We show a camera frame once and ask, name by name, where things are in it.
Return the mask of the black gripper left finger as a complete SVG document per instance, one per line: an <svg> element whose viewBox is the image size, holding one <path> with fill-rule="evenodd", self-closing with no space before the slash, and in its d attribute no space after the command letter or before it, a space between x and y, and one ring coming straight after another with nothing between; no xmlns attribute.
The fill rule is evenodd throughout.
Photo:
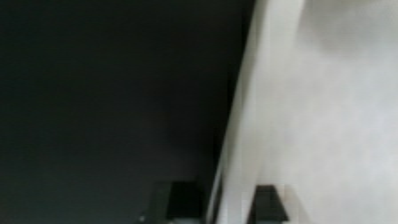
<svg viewBox="0 0 398 224"><path fill-rule="evenodd" d="M204 224L204 189L195 181L158 182L137 224Z"/></svg>

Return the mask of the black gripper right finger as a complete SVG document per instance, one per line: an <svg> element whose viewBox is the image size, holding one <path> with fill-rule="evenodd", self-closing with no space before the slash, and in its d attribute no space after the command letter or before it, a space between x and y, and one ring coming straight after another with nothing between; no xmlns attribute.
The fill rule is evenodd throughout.
<svg viewBox="0 0 398 224"><path fill-rule="evenodd" d="M282 224L290 221L274 185L256 187L247 224Z"/></svg>

